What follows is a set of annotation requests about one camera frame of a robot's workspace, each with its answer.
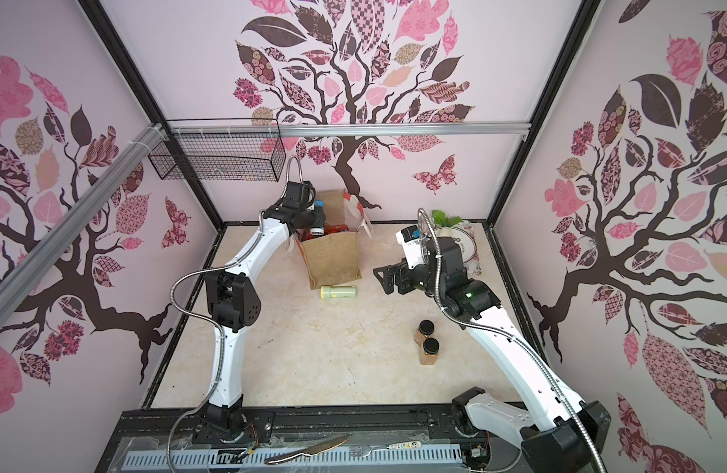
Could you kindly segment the blue flashlight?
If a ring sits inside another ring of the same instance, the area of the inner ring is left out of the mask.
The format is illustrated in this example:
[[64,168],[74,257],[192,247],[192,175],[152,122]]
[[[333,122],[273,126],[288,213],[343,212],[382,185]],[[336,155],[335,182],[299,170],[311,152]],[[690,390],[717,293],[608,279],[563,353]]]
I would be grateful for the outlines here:
[[312,209],[313,223],[310,227],[310,234],[314,236],[323,236],[325,233],[325,214],[324,204],[322,201],[316,200]]

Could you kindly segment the red flashlight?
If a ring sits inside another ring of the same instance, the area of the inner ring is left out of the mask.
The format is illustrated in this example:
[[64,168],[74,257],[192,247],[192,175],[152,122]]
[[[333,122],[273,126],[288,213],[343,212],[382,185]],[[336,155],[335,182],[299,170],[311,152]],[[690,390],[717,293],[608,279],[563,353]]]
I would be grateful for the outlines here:
[[324,226],[323,228],[311,228],[304,232],[303,240],[314,240],[324,236],[330,236],[340,233],[347,233],[349,228],[346,225]]

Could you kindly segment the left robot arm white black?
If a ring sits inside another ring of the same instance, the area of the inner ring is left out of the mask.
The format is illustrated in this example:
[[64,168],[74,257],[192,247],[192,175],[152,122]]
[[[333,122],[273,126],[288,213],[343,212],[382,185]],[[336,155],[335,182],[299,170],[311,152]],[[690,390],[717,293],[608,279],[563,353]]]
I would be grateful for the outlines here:
[[205,276],[207,311],[217,327],[213,387],[199,414],[228,436],[239,434],[245,425],[241,371],[249,328],[262,309],[255,283],[293,232],[314,224],[314,200],[310,181],[287,183],[279,200],[259,212],[258,228],[242,250],[224,268]]

